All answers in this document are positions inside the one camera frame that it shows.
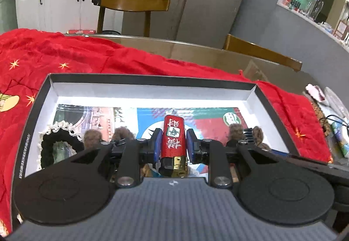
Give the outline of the wooden chair right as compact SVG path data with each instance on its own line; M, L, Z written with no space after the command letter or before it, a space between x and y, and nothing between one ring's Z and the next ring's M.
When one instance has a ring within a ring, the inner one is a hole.
M231 34L228 34L225 38L223 49L226 51L236 52L250 57L259 58L262 60L270 61L285 67L289 67L298 72L302 68L302 62L295 60L291 57L287 57L278 52L274 52L270 49L258 46L254 43L244 41Z

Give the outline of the red teddy bear blanket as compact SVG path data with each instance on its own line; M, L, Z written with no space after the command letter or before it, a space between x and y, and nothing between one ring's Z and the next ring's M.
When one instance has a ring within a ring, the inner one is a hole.
M11 232L11 184L30 108L48 74L141 74L247 81L241 55L180 49L174 57L107 39L15 29L1 35L1 235Z

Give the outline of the red lighter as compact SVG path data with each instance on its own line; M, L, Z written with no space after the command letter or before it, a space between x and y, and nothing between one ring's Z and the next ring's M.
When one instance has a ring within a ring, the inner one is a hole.
M165 116L159 168L163 177L184 178L188 175L185 133L182 117Z

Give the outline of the wooden chair left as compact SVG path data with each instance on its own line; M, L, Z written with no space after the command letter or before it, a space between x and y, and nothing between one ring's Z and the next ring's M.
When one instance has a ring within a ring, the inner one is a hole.
M150 37L151 13L166 12L169 10L170 0L91 0L93 5L99 6L97 34L102 34L105 10L122 12L145 13L144 37Z

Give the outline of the wooden chair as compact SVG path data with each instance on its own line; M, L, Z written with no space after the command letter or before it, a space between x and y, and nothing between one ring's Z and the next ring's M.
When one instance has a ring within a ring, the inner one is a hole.
M122 12L145 13L144 37L150 37L151 13L166 12L169 10L170 0L91 0L93 5L99 6L97 34L102 34L105 10Z
M287 57L278 52L274 52L270 49L258 46L254 43L244 41L231 34L228 34L225 38L223 49L226 51L236 52L250 57L259 58L262 60L270 61L285 67L289 67L298 72L302 68L302 62L295 60L291 57Z

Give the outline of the black white lace scrunchie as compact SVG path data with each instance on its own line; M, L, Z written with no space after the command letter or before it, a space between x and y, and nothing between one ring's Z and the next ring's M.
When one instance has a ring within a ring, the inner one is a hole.
M65 160L85 149L81 134L73 124L60 121L39 133L37 171Z

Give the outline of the brown woven coaster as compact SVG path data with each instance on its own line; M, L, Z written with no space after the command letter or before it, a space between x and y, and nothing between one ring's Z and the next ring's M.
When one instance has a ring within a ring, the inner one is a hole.
M315 112L315 115L322 127L322 130L323 130L323 134L325 137L327 137L330 132L331 132L331 127L330 127L330 124L325 120L325 115L323 114L322 110L319 108L319 106L311 101L311 105L312 105L312 108Z

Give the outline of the pink white cloth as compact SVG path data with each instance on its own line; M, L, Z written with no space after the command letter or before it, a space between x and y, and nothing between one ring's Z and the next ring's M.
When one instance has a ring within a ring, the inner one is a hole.
M314 86L312 84L308 84L305 87L305 90L308 92L308 94L317 102L325 102L325 94L322 92L322 90L318 86Z

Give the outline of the white kitchen cabinet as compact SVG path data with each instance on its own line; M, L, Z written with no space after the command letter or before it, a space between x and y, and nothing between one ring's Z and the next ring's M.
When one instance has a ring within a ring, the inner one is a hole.
M61 32L95 31L99 7L91 0L15 0L19 28Z

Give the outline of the black shallow cardboard box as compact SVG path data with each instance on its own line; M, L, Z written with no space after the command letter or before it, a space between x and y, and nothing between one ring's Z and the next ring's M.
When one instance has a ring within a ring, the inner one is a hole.
M116 74L50 74L30 111L18 150L14 185L41 168L41 136L49 124L66 121L73 130L115 128L149 138L166 115L184 118L199 138L225 142L231 123L260 126L278 153L297 149L260 84L201 78Z

